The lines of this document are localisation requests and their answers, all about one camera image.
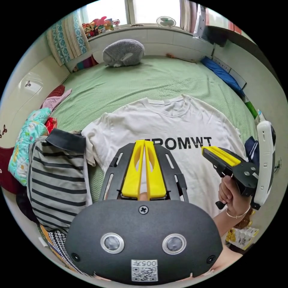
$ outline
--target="hand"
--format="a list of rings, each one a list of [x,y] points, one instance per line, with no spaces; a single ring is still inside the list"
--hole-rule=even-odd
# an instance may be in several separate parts
[[[240,216],[250,207],[251,197],[241,196],[236,182],[225,176],[221,179],[218,192],[219,200],[226,204],[231,216]]]

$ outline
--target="window sill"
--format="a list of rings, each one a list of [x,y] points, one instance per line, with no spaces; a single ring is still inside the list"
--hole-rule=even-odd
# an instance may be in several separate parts
[[[88,39],[88,42],[91,42],[97,38],[101,38],[105,35],[108,35],[108,34],[113,34],[113,33],[119,33],[121,31],[129,31],[129,30],[141,30],[141,29],[161,29],[161,30],[167,30],[167,31],[178,31],[180,33],[184,33],[184,34],[188,34],[188,35],[191,35],[193,36],[192,33],[188,32],[188,31],[184,31],[182,28],[180,27],[173,27],[173,28],[165,28],[165,27],[160,27],[158,26],[157,24],[144,24],[144,26],[136,26],[136,27],[131,27],[130,24],[127,24],[127,25],[122,25],[120,26],[118,29],[115,29],[115,30],[108,30],[106,31],[105,33],[101,33],[100,35],[97,35],[97,36],[94,36],[94,37],[91,37]]]

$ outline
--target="red cloth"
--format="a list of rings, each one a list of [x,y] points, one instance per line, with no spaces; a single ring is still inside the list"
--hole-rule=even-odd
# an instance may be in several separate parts
[[[8,171],[8,164],[13,151],[14,147],[0,147],[0,186],[13,194],[17,194],[19,191],[23,190],[24,186],[22,186]]]
[[[48,133],[50,134],[54,128],[57,128],[57,119],[49,117],[45,123],[45,126],[48,130]]]
[[[65,92],[65,86],[64,85],[59,85],[58,87],[56,87],[49,95],[47,98],[49,97],[61,97]]]

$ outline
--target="small fan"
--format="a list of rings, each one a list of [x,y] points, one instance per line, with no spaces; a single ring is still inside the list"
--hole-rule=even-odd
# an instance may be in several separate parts
[[[156,22],[159,26],[166,28],[172,28],[176,25],[176,21],[173,18],[167,16],[157,18]]]

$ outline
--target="white t-shirt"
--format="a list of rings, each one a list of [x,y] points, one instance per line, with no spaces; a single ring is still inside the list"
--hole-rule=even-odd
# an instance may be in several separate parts
[[[144,98],[127,104],[104,113],[87,125],[82,135],[86,137],[88,164],[95,166],[97,162],[104,173],[118,149],[136,140],[151,140],[170,149],[185,176],[189,202],[211,217],[220,212],[215,202],[219,200],[221,178],[202,156],[201,146],[218,146],[246,157],[239,130],[224,114],[186,95],[163,101]],[[141,192],[145,191],[144,167]]]

